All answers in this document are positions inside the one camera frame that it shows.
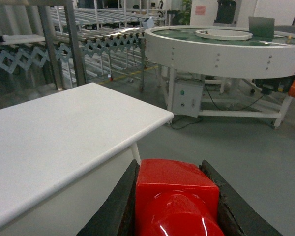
electrical control box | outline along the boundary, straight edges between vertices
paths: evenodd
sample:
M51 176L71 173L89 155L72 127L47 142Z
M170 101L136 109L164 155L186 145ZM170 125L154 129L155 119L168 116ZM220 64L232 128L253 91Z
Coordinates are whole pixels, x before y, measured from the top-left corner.
M142 26L145 29L149 29L154 27L154 20L153 17L145 18L144 21L142 21Z
M172 112L197 117L200 111L202 92L202 81L176 80Z

metal pole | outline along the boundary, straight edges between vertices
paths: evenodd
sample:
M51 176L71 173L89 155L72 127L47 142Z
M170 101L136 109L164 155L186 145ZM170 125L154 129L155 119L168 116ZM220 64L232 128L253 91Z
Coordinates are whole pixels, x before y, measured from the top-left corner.
M77 80L77 86L85 85L86 79L82 63L82 54L79 48L79 42L77 37L77 28L75 24L74 11L71 0L67 0L67 6L64 7L65 18L67 20L67 27L71 45L71 53L75 71L75 78Z
M56 13L57 13L57 17L58 17L60 33L63 34L63 27L62 27L62 22L61 22L58 6L56 6Z
M144 90L144 67L145 67L145 60L146 60L146 55L144 51L145 38L142 35L139 36L139 42L140 42L140 49L141 49L141 81L140 81L139 90L142 92Z
M123 0L124 26L127 27L127 0Z
M94 7L95 7L96 27L97 27L97 30L99 30L97 0L94 0Z
M56 59L56 53L55 53L55 48L53 45L53 39L52 39L52 34L49 28L49 24L47 22L47 10L45 6L38 6L38 11L39 11L39 16L41 20L41 24L43 27L44 31L44 36L47 44L47 49L48 49L48 54L49 54L49 60L50 60L50 65L51 65L51 71L52 75L56 84L57 89L63 90L62 86L62 80L61 80L61 74L60 70L58 68L58 63Z
M147 16L149 16L149 0L147 0Z

white wall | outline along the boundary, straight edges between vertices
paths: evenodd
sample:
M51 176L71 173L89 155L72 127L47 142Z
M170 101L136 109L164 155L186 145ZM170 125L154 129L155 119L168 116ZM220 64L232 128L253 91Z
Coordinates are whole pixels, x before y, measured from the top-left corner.
M249 27L248 16L270 17L275 25L291 25L295 0L242 0L237 27Z
M291 25L295 0L258 0L254 16L275 18L276 25Z
M216 0L193 0L192 6L205 5L209 10L214 5L211 1L217 4ZM195 16L193 11L190 23L205 25L216 19L217 10L208 11L209 15L206 16ZM242 0L237 27L249 27L249 16L270 17L275 19L276 25L291 25L295 17L295 0Z
M254 16L257 1L258 0L242 0L237 21L237 27L249 27L248 17Z

white table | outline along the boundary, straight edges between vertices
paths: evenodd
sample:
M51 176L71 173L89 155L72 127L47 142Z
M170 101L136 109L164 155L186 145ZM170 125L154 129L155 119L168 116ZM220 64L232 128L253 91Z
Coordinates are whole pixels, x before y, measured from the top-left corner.
M94 83L0 110L0 235L75 235L172 118Z

gray floor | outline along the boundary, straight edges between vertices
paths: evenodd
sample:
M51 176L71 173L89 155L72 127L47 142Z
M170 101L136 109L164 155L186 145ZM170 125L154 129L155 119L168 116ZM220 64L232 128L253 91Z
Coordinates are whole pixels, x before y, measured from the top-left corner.
M121 78L103 85L165 108L154 69L148 70L145 78L143 93L138 90L138 80L130 83L128 78ZM56 92L50 88L7 95L8 104L0 100L0 106ZM194 121L183 118L175 125ZM283 235L295 236L295 99L279 130L273 130L270 121L204 117L181 130L163 125L138 142L139 152L142 159L164 158L196 165L208 160L265 220Z

